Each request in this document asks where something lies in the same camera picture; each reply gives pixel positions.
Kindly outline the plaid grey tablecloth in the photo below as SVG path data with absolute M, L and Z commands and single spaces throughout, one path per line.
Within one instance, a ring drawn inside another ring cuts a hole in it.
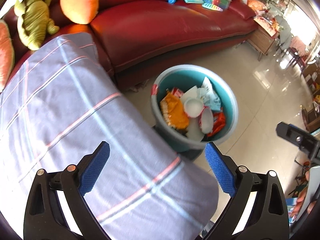
M 105 141 L 110 156 L 84 198 L 111 239 L 195 239 L 217 208 L 217 181 L 175 153 L 121 95 L 91 35 L 61 35 L 1 94 L 1 213 L 23 234 L 36 172 L 57 172 Z

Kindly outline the white blue tissue packet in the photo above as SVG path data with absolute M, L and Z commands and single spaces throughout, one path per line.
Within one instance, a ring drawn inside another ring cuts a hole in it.
M 197 89 L 197 97 L 202 100 L 206 107 L 209 107 L 213 112 L 221 111 L 221 99 L 213 89 L 213 86 L 205 77 L 201 87 Z

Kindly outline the wooden side table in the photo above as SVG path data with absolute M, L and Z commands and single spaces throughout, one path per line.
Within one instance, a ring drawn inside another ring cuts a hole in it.
M 258 61 L 267 56 L 270 48 L 275 44 L 279 32 L 261 17 L 254 19 L 258 28 L 251 33 L 247 42 L 259 52 Z

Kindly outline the orange carrot plush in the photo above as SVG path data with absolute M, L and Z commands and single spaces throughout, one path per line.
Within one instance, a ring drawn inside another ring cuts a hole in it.
M 63 14 L 77 24 L 89 24 L 97 15 L 99 0 L 60 0 Z

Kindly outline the clear orange snack bag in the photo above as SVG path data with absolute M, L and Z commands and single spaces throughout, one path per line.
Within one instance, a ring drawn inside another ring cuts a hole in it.
M 184 112 L 180 99 L 171 92 L 160 102 L 161 113 L 167 125 L 176 130 L 185 130 L 189 126 L 189 118 Z

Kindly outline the white paper napkin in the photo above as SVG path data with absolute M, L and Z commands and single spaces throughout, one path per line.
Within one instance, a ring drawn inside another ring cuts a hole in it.
M 180 100 L 184 104 L 184 102 L 188 98 L 196 98 L 197 97 L 197 87 L 191 87 L 191 89 L 187 90 L 181 97 Z M 186 137 L 190 140 L 194 140 L 196 142 L 200 142 L 204 138 L 204 134 L 200 130 L 199 126 L 199 116 L 197 118 L 189 118 L 189 126 L 187 127 Z

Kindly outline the orange Ovaltine wrapper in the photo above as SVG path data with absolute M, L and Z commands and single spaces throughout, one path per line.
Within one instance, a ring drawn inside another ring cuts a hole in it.
M 207 137 L 212 137 L 219 133 L 226 125 L 226 117 L 223 112 L 213 114 L 213 128 L 210 133 L 207 134 Z

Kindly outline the teal trash bin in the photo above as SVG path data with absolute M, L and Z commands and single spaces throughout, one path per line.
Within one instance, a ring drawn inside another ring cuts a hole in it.
M 151 89 L 155 130 L 177 153 L 197 158 L 209 142 L 219 145 L 235 131 L 238 103 L 214 72 L 191 64 L 162 72 Z

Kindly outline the pink strawberry plush pillow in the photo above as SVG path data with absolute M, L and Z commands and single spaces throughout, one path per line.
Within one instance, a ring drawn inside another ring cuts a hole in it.
M 8 25 L 0 23 L 0 91 L 3 92 L 15 63 L 15 52 Z

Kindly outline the dark red leather sofa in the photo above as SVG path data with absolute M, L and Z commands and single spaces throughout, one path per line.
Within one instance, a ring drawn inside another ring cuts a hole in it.
M 93 81 L 111 81 L 125 89 L 178 64 L 245 41 L 257 29 L 253 10 L 234 0 L 213 11 L 176 0 L 99 0 L 99 11 L 87 25 L 73 23 L 60 0 L 50 15 L 59 35 L 90 36 L 97 51 L 86 73 Z

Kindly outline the green dinosaur plush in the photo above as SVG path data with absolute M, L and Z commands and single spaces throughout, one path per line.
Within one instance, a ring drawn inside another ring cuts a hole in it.
M 47 34 L 54 35 L 60 28 L 50 18 L 52 0 L 16 0 L 17 31 L 21 42 L 32 51 L 41 48 Z

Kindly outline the pink paper cup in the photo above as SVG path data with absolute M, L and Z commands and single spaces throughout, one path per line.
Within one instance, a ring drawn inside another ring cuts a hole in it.
M 200 99 L 188 98 L 184 104 L 184 112 L 190 118 L 197 118 L 204 109 L 204 103 Z

